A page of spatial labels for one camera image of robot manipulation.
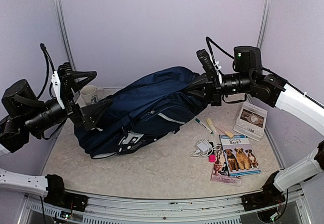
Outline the navy blue backpack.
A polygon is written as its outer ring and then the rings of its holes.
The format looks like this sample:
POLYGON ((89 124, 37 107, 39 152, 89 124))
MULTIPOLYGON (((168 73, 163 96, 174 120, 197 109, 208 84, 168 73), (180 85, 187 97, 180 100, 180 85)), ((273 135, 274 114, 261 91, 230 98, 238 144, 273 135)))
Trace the navy blue backpack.
POLYGON ((79 146, 92 159, 101 159, 134 153, 169 133, 177 133, 208 105, 185 92, 198 77, 185 67, 171 67, 107 96, 112 105, 94 129, 74 127, 79 146))

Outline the white grey book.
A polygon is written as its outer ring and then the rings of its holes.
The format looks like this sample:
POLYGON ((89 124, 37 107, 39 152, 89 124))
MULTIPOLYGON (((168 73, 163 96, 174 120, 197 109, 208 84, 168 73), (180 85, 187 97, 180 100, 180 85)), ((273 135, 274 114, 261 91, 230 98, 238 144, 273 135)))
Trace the white grey book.
POLYGON ((233 130, 255 141, 260 141, 264 135, 267 114, 267 110, 244 102, 233 130))

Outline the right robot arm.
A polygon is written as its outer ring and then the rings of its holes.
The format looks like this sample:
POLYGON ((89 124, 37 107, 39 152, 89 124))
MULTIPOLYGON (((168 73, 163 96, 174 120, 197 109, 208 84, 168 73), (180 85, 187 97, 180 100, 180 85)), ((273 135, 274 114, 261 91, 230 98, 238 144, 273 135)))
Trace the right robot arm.
MULTIPOLYGON (((233 51, 234 73, 222 74, 212 53, 198 50, 196 55, 205 73, 191 83, 186 92, 212 106, 220 106, 225 96, 247 93, 270 107, 292 114, 323 134, 321 103, 272 71, 264 75, 259 48, 238 46, 233 51)), ((320 173, 323 173, 323 142, 299 162, 272 173, 260 192, 243 195, 244 209, 248 211, 283 203, 287 200, 284 192, 288 188, 320 173)))

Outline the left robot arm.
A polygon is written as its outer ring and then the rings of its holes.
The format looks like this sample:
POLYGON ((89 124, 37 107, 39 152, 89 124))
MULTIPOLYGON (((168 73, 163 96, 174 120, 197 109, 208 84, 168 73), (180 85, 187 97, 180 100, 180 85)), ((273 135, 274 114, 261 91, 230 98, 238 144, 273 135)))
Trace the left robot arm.
MULTIPOLYGON (((14 153, 29 142, 32 135, 37 139, 55 125, 64 125, 70 119, 76 126, 90 131, 112 105, 112 99, 80 107, 74 95, 91 82, 95 71, 74 71, 69 62, 61 64, 52 74, 56 97, 46 102, 37 99, 26 79, 21 79, 3 94, 2 104, 8 115, 1 120, 1 155, 14 153)), ((66 191, 63 178, 56 174, 32 176, 1 169, 1 188, 41 196, 45 203, 84 212, 88 197, 66 191)))

